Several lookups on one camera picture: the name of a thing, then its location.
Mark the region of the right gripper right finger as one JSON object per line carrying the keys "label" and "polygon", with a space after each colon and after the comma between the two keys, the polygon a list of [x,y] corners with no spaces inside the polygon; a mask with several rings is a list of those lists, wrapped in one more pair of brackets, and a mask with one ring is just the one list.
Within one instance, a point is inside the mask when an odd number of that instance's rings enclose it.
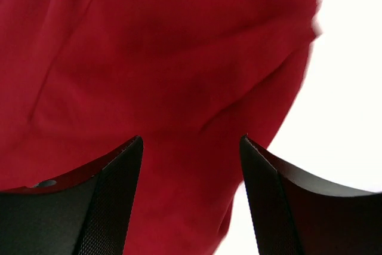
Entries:
{"label": "right gripper right finger", "polygon": [[381,253],[381,193],[325,180],[247,136],[240,154],[260,254]]}

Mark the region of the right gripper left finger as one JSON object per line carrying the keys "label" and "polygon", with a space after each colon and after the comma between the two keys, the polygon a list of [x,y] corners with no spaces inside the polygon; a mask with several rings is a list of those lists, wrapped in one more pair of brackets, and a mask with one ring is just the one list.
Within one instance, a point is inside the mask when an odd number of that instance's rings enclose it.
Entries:
{"label": "right gripper left finger", "polygon": [[1,254],[122,254],[143,156],[136,136],[70,172],[1,192]]}

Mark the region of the dark red t-shirt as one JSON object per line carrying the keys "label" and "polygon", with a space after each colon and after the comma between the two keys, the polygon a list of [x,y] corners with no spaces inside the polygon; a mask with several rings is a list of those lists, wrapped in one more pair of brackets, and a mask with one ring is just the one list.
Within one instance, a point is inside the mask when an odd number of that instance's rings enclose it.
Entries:
{"label": "dark red t-shirt", "polygon": [[1,0],[1,188],[135,135],[126,254],[212,254],[304,78],[317,0]]}

